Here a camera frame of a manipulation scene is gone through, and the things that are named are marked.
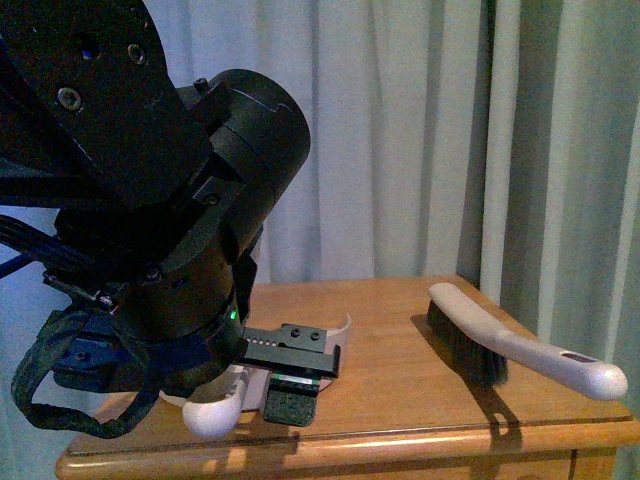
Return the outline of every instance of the wooden nightstand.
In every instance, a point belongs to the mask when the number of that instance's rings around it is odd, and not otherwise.
[[[640,424],[617,402],[595,402],[511,363],[510,381],[483,389],[451,368],[425,325],[431,284],[457,284],[520,333],[527,331],[459,277],[259,285],[251,324],[353,327],[340,378],[318,399],[314,423],[294,428],[245,413],[233,433],[190,434],[159,401],[130,434],[79,435],[58,461],[61,479],[402,478],[598,480],[616,447],[640,442]],[[132,395],[113,395],[100,417]]]

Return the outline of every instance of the black strap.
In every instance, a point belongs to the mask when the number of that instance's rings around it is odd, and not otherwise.
[[[63,357],[90,318],[90,313],[73,304],[64,311],[53,311],[13,376],[11,396],[18,409],[35,427],[75,430],[99,438],[116,438],[133,430],[149,413],[158,399],[162,378],[147,371],[133,402],[117,419],[105,423],[72,408],[32,403],[33,395],[44,377]],[[148,366],[149,362],[144,361],[143,364]]]
[[[12,273],[15,273],[18,270],[20,270],[21,268],[26,267],[31,262],[33,262],[33,258],[23,253],[22,255],[13,257],[11,260],[8,260],[0,264],[0,279],[4,277],[8,277]]]

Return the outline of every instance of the black bristles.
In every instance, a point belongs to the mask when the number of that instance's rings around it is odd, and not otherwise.
[[[434,303],[429,305],[427,323],[431,330],[447,344],[454,362],[473,383],[492,387],[509,378],[507,359],[469,338]]]

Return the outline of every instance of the wooden table top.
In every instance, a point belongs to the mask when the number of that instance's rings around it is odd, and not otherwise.
[[[621,404],[590,400],[513,362],[505,385],[465,382],[452,368],[451,352],[426,326],[428,288],[440,281],[458,285],[509,328],[531,335],[459,277],[257,285],[250,325],[332,328],[347,313],[353,319],[345,367],[320,393],[311,426],[269,424],[249,412],[234,432],[207,440],[186,429],[179,408],[160,400],[128,435],[78,435],[57,474],[174,478],[640,442],[640,424]],[[112,395],[98,417],[117,416],[132,398]]]

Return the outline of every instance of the white brush handle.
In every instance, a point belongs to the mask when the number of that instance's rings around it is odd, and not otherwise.
[[[429,289],[429,295],[465,335],[509,360],[594,400],[616,400],[627,392],[627,377],[617,366],[521,337],[455,285],[435,284]]]

